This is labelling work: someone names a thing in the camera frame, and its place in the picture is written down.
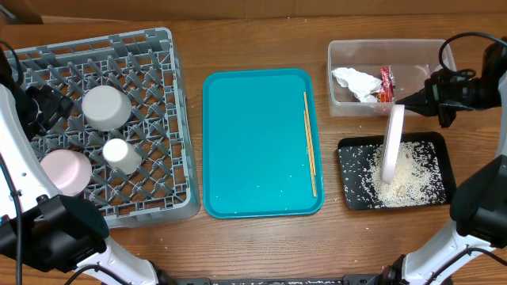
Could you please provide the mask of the red snack wrapper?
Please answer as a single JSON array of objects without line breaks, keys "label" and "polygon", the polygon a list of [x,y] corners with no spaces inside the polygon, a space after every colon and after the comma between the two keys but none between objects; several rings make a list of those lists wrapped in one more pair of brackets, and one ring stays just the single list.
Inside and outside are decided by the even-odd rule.
[{"label": "red snack wrapper", "polygon": [[376,96],[377,101],[380,103],[391,103],[395,100],[395,92],[391,68],[388,66],[382,67],[380,69],[380,72],[382,77],[382,84],[381,89]]}]

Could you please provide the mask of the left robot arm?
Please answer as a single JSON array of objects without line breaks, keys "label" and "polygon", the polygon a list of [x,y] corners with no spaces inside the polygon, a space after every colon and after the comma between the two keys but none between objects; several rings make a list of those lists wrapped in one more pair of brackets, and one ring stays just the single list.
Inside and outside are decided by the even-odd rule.
[{"label": "left robot arm", "polygon": [[89,200],[65,196],[50,180],[30,140],[44,135],[73,103],[48,85],[22,89],[16,54],[1,55],[1,254],[41,272],[87,274],[103,284],[174,284],[161,268],[133,256],[109,236]]}]

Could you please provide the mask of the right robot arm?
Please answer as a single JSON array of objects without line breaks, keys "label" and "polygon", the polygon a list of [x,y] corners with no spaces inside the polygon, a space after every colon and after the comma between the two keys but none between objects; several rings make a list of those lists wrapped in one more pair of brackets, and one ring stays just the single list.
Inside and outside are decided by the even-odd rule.
[{"label": "right robot arm", "polygon": [[[491,40],[482,58],[482,75],[472,69],[452,70],[443,65],[425,81],[424,89],[395,102],[401,110],[435,116],[449,127],[458,111],[506,107],[506,39],[484,32],[475,36]],[[466,179],[450,204],[450,219],[420,249],[401,255],[371,284],[450,284],[451,276],[484,254],[500,264],[494,254],[506,246],[506,120],[494,159]]]}]

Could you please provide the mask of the white napkin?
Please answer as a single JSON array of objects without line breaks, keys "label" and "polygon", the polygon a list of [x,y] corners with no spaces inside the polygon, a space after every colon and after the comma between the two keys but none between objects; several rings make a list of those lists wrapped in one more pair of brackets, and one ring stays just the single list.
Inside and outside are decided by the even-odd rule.
[{"label": "white napkin", "polygon": [[382,81],[353,68],[337,67],[331,71],[337,83],[348,88],[361,103],[376,103],[376,94],[382,89]]}]

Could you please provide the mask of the large white plate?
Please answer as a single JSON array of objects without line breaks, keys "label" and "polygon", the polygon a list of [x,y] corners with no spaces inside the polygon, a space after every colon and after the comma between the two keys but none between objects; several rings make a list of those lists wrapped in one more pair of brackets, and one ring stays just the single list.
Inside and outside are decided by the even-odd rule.
[{"label": "large white plate", "polygon": [[393,105],[383,140],[380,180],[384,184],[390,184],[394,180],[404,118],[405,106],[403,104]]}]

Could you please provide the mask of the grey white bowl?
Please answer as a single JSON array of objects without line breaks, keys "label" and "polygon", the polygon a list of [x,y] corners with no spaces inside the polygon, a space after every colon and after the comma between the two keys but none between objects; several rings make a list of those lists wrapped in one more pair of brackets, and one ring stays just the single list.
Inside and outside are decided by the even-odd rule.
[{"label": "grey white bowl", "polygon": [[132,112],[128,96],[109,85],[89,90],[82,98],[82,112],[87,123],[99,131],[111,131],[123,126]]}]

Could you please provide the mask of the white cup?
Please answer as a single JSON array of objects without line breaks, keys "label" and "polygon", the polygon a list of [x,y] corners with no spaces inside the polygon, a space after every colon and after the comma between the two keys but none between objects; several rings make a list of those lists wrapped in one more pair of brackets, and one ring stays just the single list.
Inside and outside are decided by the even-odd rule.
[{"label": "white cup", "polygon": [[103,156],[113,169],[125,174],[134,173],[143,159],[135,152],[135,148],[123,139],[110,139],[103,147]]}]

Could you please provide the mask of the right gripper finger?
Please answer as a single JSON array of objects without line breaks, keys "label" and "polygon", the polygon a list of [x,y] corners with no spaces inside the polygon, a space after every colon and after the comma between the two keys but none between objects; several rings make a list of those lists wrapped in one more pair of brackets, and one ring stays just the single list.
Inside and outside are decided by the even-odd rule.
[{"label": "right gripper finger", "polygon": [[422,116],[437,116],[438,111],[435,107],[427,104],[406,104],[405,109],[415,112]]},{"label": "right gripper finger", "polygon": [[397,105],[405,105],[406,107],[421,107],[427,105],[425,90],[421,89],[418,92],[401,98],[395,102]]}]

